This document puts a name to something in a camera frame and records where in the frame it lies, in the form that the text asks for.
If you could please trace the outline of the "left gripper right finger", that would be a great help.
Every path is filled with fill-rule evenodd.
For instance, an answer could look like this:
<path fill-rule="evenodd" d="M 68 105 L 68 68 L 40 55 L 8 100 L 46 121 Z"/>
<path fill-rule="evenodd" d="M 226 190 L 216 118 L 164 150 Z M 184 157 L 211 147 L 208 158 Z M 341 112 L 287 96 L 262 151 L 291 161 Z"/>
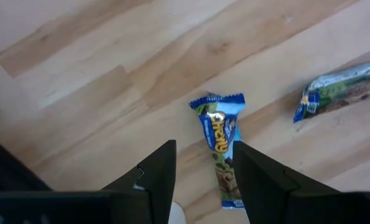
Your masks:
<path fill-rule="evenodd" d="M 236 181 L 251 224 L 340 224 L 338 191 L 236 141 Z"/>

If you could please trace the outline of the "blue green Chewy granola bar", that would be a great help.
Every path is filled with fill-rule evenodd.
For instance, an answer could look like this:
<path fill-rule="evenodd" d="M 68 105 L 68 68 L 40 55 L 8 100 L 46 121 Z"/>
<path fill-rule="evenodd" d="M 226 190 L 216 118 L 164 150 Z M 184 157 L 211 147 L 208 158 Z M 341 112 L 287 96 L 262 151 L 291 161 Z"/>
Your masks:
<path fill-rule="evenodd" d="M 293 122 L 370 99 L 370 61 L 326 73 L 303 90 Z"/>
<path fill-rule="evenodd" d="M 223 208 L 244 208 L 233 168 L 233 143 L 241 140 L 238 115 L 246 105 L 244 95 L 209 93 L 189 102 L 212 151 Z"/>

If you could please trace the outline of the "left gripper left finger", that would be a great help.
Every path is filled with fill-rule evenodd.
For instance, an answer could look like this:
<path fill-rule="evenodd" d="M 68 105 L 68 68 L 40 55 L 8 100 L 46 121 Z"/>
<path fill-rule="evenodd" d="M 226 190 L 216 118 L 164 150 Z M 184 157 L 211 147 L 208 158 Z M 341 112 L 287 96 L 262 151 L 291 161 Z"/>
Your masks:
<path fill-rule="evenodd" d="M 176 179 L 177 143 L 168 140 L 120 178 L 110 191 L 112 224 L 168 224 Z"/>

